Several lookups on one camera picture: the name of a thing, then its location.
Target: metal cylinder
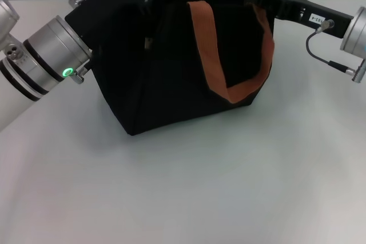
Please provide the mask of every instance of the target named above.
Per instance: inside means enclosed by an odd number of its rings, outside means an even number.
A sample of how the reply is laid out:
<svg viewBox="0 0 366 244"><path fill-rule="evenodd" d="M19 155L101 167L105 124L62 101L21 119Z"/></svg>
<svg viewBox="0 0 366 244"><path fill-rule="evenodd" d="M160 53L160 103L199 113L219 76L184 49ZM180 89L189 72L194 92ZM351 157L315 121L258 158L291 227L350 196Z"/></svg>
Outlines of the metal cylinder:
<svg viewBox="0 0 366 244"><path fill-rule="evenodd" d="M7 62L15 68L23 80L28 82L33 89L45 95L59 82L33 58L23 44L10 36L9 44L5 47L4 53Z"/></svg>
<svg viewBox="0 0 366 244"><path fill-rule="evenodd" d="M341 50L366 59L366 9L361 7L342 41Z"/></svg>
<svg viewBox="0 0 366 244"><path fill-rule="evenodd" d="M28 109L34 101L17 90L2 72L0 72L0 96L0 131L2 131Z"/></svg>
<svg viewBox="0 0 366 244"><path fill-rule="evenodd" d="M60 17L52 19L25 41L24 45L58 82L91 57L89 48Z"/></svg>
<svg viewBox="0 0 366 244"><path fill-rule="evenodd" d="M19 15L7 0L0 0L0 51L5 46L9 32L19 20Z"/></svg>

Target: white table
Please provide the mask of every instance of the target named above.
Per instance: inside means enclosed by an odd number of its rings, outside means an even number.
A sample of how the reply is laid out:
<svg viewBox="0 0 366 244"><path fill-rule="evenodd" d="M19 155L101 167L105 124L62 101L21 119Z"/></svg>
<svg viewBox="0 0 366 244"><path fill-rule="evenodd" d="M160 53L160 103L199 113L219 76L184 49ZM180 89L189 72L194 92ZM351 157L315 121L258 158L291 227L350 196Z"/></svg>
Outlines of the white table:
<svg viewBox="0 0 366 244"><path fill-rule="evenodd" d="M13 4L20 40L70 11ZM92 74L67 79L0 133L0 243L364 244L366 83L312 59L311 32L276 22L273 69L251 107L136 137ZM357 68L340 44L321 34L312 49Z"/></svg>

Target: black cable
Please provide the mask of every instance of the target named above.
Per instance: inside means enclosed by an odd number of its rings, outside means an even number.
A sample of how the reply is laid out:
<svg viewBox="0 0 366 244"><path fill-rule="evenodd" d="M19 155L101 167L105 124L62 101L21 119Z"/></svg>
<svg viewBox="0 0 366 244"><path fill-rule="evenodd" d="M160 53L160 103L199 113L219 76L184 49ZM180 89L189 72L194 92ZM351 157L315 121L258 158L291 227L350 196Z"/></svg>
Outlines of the black cable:
<svg viewBox="0 0 366 244"><path fill-rule="evenodd" d="M310 41L310 39L312 39L315 35L317 35L317 33L313 33L313 34L311 34L311 35L308 37L308 39L307 39L307 51L308 51L309 55L311 55L313 58L315 58L315 59L317 59L317 60L319 60L319 61L322 61L323 63L325 63L325 64L328 64L328 65L329 65L329 62L328 62L328 61L326 61L326 60L324 60L324 59L322 59L322 58L320 58L320 57L317 57L316 55L314 55L314 54L310 51L310 48L309 48L309 41Z"/></svg>
<svg viewBox="0 0 366 244"><path fill-rule="evenodd" d="M342 65L342 64L339 64L337 62L334 62L334 61L326 61L320 57L317 57L316 55L314 55L311 51L310 51L310 48L309 48L309 41L310 39L312 39L315 35L317 35L317 33L313 33L311 34L308 39L307 39L307 51L309 53L309 55L311 55L313 58L319 60L319 61L322 61L322 63L325 63L327 65L329 65L330 67L333 67L334 69L338 70L338 71L341 71L342 73L347 73L348 70L350 71L353 71L351 68L345 66L345 65Z"/></svg>

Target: bag handle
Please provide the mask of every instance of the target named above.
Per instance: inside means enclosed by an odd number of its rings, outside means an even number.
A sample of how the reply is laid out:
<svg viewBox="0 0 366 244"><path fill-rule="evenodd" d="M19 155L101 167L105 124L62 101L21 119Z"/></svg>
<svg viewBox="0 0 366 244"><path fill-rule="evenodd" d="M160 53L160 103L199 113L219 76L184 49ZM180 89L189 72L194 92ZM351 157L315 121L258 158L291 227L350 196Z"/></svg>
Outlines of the bag handle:
<svg viewBox="0 0 366 244"><path fill-rule="evenodd" d="M193 21L198 52L209 88L230 103L238 103L257 91L266 81L272 65L275 43L265 10L253 6L264 30L262 63L258 74L242 83L227 88L217 48L215 20L211 6L205 1L188 2Z"/></svg>

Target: fabric bag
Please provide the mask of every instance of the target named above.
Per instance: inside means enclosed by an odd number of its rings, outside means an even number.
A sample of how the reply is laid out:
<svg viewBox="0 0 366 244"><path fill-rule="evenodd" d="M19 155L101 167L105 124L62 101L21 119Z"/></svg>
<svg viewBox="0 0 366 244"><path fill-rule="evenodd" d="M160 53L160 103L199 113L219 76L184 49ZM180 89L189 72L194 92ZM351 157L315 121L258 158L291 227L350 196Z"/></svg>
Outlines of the fabric bag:
<svg viewBox="0 0 366 244"><path fill-rule="evenodd" d="M172 0L157 22L151 35L124 7L92 60L128 134L252 104L272 65L274 16L244 0Z"/></svg>

